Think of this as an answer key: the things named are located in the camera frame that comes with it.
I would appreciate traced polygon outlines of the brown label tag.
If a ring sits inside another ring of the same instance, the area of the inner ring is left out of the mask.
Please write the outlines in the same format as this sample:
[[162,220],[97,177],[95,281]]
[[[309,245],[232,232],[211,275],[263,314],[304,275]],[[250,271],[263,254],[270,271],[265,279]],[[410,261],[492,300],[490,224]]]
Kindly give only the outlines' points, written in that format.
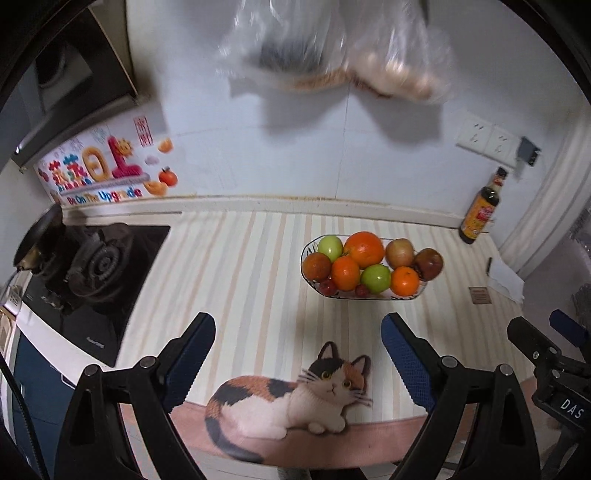
[[492,303],[487,287],[470,287],[469,293],[474,305],[487,305]]

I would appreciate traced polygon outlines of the white wall socket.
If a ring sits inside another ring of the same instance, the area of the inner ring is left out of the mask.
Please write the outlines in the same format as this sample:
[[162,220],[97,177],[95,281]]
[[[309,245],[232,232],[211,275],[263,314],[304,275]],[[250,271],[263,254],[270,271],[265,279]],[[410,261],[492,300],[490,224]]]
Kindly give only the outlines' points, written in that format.
[[484,156],[509,169],[517,168],[520,138],[499,125],[469,112],[463,119],[456,138],[456,146]]

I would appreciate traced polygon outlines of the orange tangerine with stem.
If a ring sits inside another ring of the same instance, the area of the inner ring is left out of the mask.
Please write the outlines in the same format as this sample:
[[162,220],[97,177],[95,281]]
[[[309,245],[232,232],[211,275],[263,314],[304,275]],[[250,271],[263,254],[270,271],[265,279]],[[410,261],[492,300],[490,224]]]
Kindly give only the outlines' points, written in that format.
[[420,289],[421,279],[416,270],[409,266],[396,268],[391,275],[391,291],[400,297],[414,296]]

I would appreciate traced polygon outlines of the brown russet apple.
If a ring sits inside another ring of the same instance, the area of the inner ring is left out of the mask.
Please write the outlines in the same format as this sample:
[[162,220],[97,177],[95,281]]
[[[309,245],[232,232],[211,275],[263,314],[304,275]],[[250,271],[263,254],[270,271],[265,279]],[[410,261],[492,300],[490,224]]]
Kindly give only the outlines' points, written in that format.
[[444,268],[443,256],[433,248],[425,248],[415,255],[413,268],[423,281],[434,280]]

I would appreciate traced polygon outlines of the soy sauce bottle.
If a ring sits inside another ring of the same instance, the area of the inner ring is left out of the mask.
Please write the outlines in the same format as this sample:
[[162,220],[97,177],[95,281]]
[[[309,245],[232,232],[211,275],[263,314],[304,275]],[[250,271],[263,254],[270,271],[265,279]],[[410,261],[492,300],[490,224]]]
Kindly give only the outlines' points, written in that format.
[[499,167],[491,181],[476,195],[460,227],[459,236],[467,244],[473,244],[483,232],[500,203],[500,190],[508,171]]

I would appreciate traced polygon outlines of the clear plastic bag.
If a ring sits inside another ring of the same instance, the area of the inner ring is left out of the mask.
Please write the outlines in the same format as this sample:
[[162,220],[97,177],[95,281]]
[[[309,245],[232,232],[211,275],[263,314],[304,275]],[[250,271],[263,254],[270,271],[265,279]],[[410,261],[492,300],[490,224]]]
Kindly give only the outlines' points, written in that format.
[[441,104],[455,58],[425,1],[242,1],[218,47],[230,77],[293,92],[345,83],[382,98]]

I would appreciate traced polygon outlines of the colourful wall sticker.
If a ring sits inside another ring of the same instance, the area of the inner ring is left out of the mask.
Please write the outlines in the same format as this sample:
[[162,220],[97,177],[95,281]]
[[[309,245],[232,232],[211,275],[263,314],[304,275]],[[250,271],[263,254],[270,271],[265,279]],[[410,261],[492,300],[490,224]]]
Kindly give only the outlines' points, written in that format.
[[179,194],[178,163],[161,117],[139,110],[63,142],[37,162],[35,171],[55,202],[73,208]]

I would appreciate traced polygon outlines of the floral oval ceramic plate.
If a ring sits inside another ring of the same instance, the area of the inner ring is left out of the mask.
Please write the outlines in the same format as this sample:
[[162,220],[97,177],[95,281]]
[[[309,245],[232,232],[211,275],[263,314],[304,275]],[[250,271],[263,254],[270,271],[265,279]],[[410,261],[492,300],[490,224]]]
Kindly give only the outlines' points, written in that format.
[[390,238],[369,231],[352,235],[321,235],[301,252],[301,275],[325,297],[357,300],[413,300],[428,281],[416,263],[390,261]]

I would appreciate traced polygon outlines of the striped cat print mat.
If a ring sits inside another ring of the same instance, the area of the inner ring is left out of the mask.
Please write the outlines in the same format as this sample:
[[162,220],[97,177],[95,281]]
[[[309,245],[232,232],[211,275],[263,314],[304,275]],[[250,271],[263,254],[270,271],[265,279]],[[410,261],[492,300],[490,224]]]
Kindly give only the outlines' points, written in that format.
[[[322,297],[301,277],[301,252],[324,234],[370,231],[409,239],[444,258],[444,270],[410,301]],[[171,221],[130,316],[117,364],[134,365],[158,353],[200,312],[216,324],[214,345],[183,405],[172,412],[193,453],[215,454],[204,407],[224,381],[242,375],[294,380],[332,341],[352,360],[370,356],[371,406],[346,410],[341,434],[293,430],[283,440],[250,441],[266,463],[288,467],[346,468],[401,459],[425,420],[394,368],[381,339],[381,323],[398,312],[414,333],[465,366],[492,370],[510,365],[526,392],[533,369],[508,341],[506,329],[520,307],[493,293],[472,301],[487,284],[486,268],[498,254],[489,236],[464,244],[449,228],[367,219],[283,213],[184,213]]]

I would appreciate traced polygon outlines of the white folded paper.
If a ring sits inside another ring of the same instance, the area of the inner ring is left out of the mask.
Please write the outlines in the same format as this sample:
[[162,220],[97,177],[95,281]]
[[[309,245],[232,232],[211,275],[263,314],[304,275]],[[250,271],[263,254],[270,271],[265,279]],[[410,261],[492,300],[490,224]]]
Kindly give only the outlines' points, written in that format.
[[524,301],[524,280],[500,258],[490,258],[487,265],[488,286],[517,304]]

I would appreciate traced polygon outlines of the black frying pan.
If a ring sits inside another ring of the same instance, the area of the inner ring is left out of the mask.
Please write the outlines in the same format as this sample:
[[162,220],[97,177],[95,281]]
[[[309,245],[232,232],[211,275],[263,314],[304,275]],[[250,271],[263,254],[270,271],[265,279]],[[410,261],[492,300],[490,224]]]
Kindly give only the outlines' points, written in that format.
[[61,205],[54,203],[25,234],[14,255],[13,266],[18,271],[37,269],[50,258],[64,229]]

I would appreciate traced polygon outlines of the green apple off plate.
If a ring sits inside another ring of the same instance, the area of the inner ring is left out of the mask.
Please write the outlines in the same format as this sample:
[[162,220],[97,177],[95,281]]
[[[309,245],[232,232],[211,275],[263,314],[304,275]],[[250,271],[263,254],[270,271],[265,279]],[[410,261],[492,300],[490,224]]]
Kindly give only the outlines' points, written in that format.
[[369,289],[370,294],[382,294],[390,289],[391,275],[391,270],[386,265],[370,265],[363,270],[361,283]]

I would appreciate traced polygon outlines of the small orange tangerine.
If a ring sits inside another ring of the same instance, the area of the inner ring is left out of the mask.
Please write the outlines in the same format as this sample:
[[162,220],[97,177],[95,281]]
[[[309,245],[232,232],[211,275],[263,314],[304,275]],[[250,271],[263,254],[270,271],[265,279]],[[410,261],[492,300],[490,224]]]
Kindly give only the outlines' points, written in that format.
[[348,256],[336,258],[332,263],[332,281],[335,286],[345,292],[353,291],[358,286],[361,270],[358,264]]

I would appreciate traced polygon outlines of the dark red orange fruit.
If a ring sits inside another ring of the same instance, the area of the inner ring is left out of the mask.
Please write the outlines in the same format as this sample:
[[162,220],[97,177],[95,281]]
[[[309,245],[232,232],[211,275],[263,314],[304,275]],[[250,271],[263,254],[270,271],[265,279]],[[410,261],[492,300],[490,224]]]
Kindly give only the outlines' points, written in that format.
[[311,253],[301,263],[304,278],[311,282],[322,282],[332,271],[331,259],[321,252]]

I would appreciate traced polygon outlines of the red cherry cluster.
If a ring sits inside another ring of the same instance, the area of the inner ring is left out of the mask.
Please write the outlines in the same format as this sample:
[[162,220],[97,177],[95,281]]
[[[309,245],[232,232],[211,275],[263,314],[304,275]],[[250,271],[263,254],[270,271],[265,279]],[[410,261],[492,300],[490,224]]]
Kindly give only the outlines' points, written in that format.
[[356,285],[351,291],[341,290],[332,278],[325,279],[319,283],[318,292],[327,297],[353,296],[355,298],[368,298],[370,295],[369,288],[363,284]]

